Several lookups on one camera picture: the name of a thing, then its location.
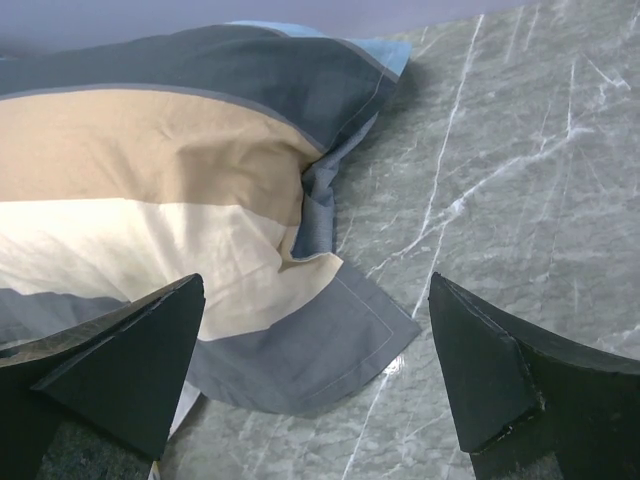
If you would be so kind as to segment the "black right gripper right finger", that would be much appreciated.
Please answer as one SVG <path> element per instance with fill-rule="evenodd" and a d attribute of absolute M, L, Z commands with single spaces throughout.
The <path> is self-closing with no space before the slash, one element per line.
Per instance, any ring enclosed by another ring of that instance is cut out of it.
<path fill-rule="evenodd" d="M 476 478 L 638 478 L 638 361 L 547 331 L 440 274 L 429 310 Z"/>

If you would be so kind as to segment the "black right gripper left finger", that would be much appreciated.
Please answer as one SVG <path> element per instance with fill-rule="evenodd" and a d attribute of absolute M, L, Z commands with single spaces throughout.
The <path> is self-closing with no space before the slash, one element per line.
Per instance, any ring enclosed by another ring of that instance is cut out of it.
<path fill-rule="evenodd" d="M 4 479 L 145 479 L 161 459 L 205 306 L 186 276 L 1 350 Z"/>

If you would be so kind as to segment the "striped blue beige pillowcase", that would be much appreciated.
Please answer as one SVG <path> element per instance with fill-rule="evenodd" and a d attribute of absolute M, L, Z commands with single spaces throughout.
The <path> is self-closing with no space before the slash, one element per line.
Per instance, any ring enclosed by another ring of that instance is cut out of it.
<path fill-rule="evenodd" d="M 1 340 L 192 273 L 184 388 L 294 415 L 382 372 L 419 326 L 336 255 L 333 180 L 411 47 L 236 22 L 1 63 Z"/>

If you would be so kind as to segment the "white pillow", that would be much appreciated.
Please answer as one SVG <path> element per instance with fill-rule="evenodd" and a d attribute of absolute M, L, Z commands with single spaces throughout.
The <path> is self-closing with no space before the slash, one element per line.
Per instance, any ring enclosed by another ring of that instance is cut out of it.
<path fill-rule="evenodd" d="M 186 416 L 200 397 L 200 394 L 201 392 L 197 388 L 187 381 L 184 382 L 168 438 L 171 438 L 178 431 Z"/>

